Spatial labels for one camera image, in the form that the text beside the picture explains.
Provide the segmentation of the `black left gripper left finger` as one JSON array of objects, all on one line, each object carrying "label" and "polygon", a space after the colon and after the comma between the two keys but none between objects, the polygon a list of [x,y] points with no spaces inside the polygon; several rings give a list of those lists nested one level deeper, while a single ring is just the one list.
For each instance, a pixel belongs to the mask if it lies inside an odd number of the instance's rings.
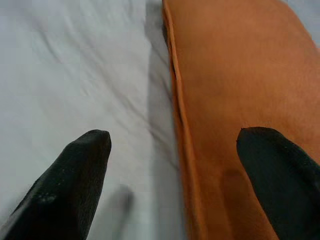
[{"label": "black left gripper left finger", "polygon": [[102,193],[111,148],[110,133],[98,129],[66,145],[0,228],[0,238],[85,240]]}]

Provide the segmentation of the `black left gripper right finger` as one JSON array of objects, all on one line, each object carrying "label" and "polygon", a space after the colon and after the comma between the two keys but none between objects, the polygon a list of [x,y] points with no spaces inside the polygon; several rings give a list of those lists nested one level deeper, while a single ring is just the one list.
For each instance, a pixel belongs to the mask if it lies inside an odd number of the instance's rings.
[{"label": "black left gripper right finger", "polygon": [[236,150],[254,193],[281,240],[320,238],[320,166],[267,127],[240,130]]}]

